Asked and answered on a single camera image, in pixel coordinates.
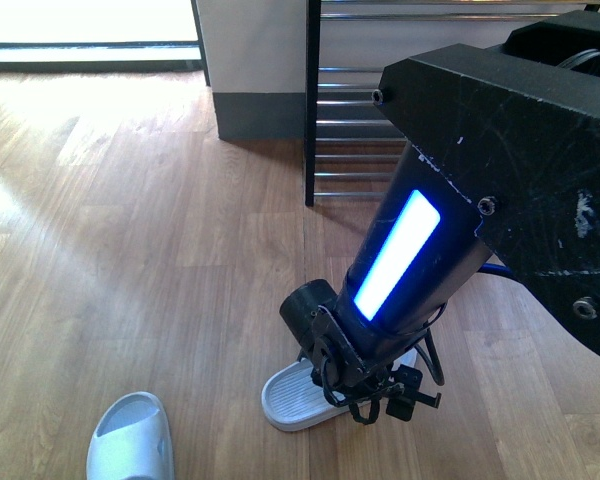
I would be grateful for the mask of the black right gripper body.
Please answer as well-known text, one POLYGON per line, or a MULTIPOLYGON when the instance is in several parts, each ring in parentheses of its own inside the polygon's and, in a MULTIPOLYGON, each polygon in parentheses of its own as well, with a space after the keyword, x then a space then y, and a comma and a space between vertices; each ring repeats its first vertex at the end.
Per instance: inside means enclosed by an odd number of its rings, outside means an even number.
POLYGON ((380 394, 380 381, 368 368, 337 322, 337 294, 324 279, 293 291, 279 313, 313 366, 311 379, 328 400, 367 400, 380 394))

